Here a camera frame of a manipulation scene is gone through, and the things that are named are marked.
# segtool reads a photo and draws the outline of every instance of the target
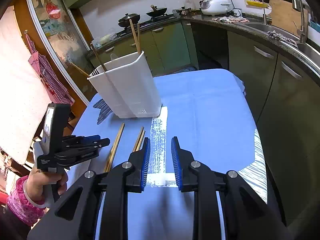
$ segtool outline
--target frying pan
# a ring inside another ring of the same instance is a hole
[[[149,15],[150,17],[158,17],[164,15],[167,11],[167,8],[157,8],[154,5],[150,5],[150,7],[152,8],[152,11],[147,13],[147,15]]]

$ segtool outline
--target gas stove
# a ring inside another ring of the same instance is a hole
[[[158,17],[152,17],[150,20],[148,20],[146,22],[143,22],[143,23],[140,23],[140,28],[144,28],[144,27],[147,27],[147,26],[152,25],[154,23],[159,23],[159,22],[165,21],[167,19],[173,19],[173,18],[175,18],[175,16],[173,14],[171,14],[171,15],[164,14],[164,15],[161,15],[161,16],[158,16]],[[133,25],[135,30],[138,29],[137,26],[138,26],[137,24]],[[118,32],[117,36],[121,37],[121,36],[129,34],[129,33],[132,33],[132,30],[131,30],[130,26],[124,28],[123,31]]]

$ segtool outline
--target pot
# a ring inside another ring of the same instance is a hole
[[[132,20],[133,24],[136,24],[140,20],[140,14],[136,14],[136,13],[127,14],[126,13],[125,16],[119,20],[118,25],[123,28],[129,27],[130,26],[129,19]]]
[[[181,7],[181,9],[175,10],[180,15],[188,15],[191,13],[191,8],[185,8],[184,6]]]
[[[149,15],[150,17],[153,17],[153,18],[164,15],[165,12],[167,11],[167,8],[157,8],[154,5],[150,5],[150,7],[152,8],[152,11],[147,12],[147,15]]]

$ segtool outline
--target yellow container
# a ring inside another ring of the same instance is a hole
[[[259,2],[259,1],[250,1],[250,0],[247,0],[246,1],[248,5],[252,5],[252,6],[255,6],[255,7],[261,7],[261,8],[267,8],[268,7],[268,4],[266,3],[262,3],[262,2]]]

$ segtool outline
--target drawer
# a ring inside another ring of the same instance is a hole
[[[156,45],[146,47],[143,51],[148,63],[160,59],[160,54]]]
[[[150,71],[152,73],[152,76],[161,75],[164,73],[164,67],[162,65],[162,60],[158,59],[155,61],[152,61],[149,64]]]
[[[146,32],[143,32],[140,34],[140,45],[141,45],[141,49],[144,49],[146,47],[150,47],[152,45],[155,45],[155,40],[152,36],[152,33],[151,31],[146,31]],[[130,44],[131,47],[135,47],[136,44],[134,43],[134,40],[133,40],[133,43]]]
[[[127,38],[115,45],[115,54],[118,57],[122,57],[137,51],[133,37]]]
[[[110,61],[111,60],[110,55],[112,53],[115,53],[119,57],[119,55],[116,53],[116,46],[112,46],[106,49],[103,53],[99,54],[101,61],[103,63]],[[90,61],[94,67],[100,66],[100,63],[96,56],[93,56],[92,58],[90,58]]]

